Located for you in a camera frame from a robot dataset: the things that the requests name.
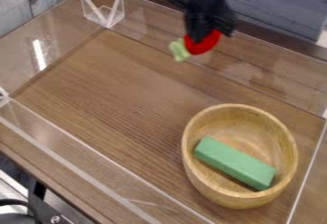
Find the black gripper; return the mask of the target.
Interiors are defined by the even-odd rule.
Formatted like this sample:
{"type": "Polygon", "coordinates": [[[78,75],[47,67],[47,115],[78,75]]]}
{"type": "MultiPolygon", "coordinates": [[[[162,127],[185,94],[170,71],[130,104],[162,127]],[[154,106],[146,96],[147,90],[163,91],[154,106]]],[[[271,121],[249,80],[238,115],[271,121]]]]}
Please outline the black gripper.
{"type": "Polygon", "coordinates": [[[235,13],[226,0],[187,0],[186,28],[194,42],[201,42],[213,30],[233,37],[235,13]]]}

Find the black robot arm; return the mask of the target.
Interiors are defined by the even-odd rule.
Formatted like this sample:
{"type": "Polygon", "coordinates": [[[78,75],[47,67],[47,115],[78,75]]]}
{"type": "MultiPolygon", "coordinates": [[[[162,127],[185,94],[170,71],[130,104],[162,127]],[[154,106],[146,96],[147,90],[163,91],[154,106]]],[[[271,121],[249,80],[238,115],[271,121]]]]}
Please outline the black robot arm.
{"type": "Polygon", "coordinates": [[[235,12],[226,0],[187,0],[186,29],[195,43],[214,31],[231,36],[237,27],[235,12]]]}

